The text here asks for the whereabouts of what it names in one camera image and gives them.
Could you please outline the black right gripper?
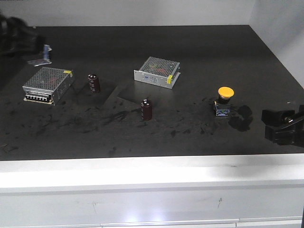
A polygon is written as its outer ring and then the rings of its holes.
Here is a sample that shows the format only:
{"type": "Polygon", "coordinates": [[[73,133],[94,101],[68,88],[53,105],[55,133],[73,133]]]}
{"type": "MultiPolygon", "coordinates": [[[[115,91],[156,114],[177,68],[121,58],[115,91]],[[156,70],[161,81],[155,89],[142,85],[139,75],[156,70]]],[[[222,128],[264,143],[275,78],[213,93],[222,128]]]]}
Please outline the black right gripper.
{"type": "Polygon", "coordinates": [[[265,138],[278,145],[304,147],[304,105],[295,110],[262,110],[265,138]]]}

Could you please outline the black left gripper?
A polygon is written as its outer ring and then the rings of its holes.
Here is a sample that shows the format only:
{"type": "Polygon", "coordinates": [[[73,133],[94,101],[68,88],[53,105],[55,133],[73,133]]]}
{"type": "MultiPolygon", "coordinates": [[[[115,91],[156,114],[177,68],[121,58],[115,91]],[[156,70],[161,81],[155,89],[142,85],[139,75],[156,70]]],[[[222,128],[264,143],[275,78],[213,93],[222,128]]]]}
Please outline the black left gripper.
{"type": "Polygon", "coordinates": [[[17,17],[0,16],[0,54],[33,55],[44,50],[45,37],[17,17]]]}

